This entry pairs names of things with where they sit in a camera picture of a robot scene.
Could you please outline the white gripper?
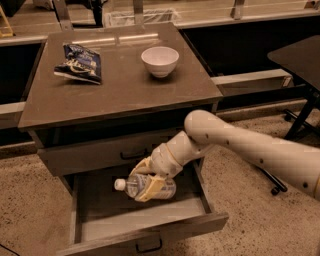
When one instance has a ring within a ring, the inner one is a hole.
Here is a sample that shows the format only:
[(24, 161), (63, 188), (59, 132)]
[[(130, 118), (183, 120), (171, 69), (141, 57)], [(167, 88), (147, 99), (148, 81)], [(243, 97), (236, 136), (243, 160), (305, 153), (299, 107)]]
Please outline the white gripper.
[(165, 143), (152, 151), (150, 157), (142, 159), (131, 171), (131, 175), (147, 175), (142, 191), (135, 197), (138, 202), (147, 202), (158, 194), (165, 185), (163, 177), (174, 178), (183, 167), (176, 161)]

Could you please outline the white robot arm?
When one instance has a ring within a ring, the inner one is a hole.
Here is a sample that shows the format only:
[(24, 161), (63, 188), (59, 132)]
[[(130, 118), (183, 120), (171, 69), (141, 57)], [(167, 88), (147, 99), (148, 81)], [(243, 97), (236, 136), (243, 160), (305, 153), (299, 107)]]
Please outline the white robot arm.
[(204, 110), (190, 112), (184, 129), (132, 170), (147, 176), (145, 188), (135, 199), (146, 202), (154, 198), (166, 179), (175, 177), (187, 163), (204, 157), (216, 145), (320, 200), (320, 149), (232, 126)]

